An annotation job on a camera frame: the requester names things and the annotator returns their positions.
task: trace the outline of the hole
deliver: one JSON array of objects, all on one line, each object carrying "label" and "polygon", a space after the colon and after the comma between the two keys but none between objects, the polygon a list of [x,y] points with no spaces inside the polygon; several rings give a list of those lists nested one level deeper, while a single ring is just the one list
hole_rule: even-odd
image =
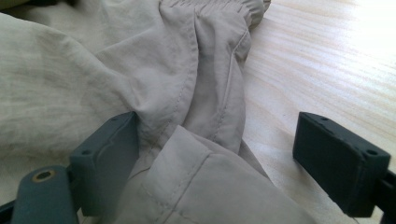
[{"label": "hole", "polygon": [[377,153],[376,151],[371,150],[371,149],[368,149],[368,150],[367,150],[367,153],[370,154],[370,155],[372,155],[372,156],[378,155],[378,153]]},{"label": "hole", "polygon": [[43,172],[38,174],[37,179],[42,180],[50,176],[50,171]]},{"label": "hole", "polygon": [[89,151],[89,150],[83,150],[83,151],[81,152],[82,155],[90,155],[91,153],[92,153],[92,152]]},{"label": "hole", "polygon": [[32,180],[36,183],[39,183],[51,179],[54,175],[55,175],[54,170],[46,170],[35,174]]}]

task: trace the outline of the wrinkled cloth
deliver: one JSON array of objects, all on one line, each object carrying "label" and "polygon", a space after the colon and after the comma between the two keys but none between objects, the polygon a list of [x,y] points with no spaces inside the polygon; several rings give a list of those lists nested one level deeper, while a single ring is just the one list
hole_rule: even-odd
[{"label": "wrinkled cloth", "polygon": [[268,6],[87,0],[5,10],[0,203],[22,175],[66,164],[107,119],[135,111],[140,158],[117,223],[313,222],[242,141],[249,29]]}]

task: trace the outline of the light wood surface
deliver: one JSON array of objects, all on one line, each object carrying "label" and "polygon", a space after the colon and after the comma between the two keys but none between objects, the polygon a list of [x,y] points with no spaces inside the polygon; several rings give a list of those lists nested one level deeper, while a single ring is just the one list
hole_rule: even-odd
[{"label": "light wood surface", "polygon": [[396,172],[395,9],[393,0],[273,0],[251,34],[244,138],[274,184],[318,223],[382,216],[345,216],[291,150],[299,111],[316,113],[388,151]]}]

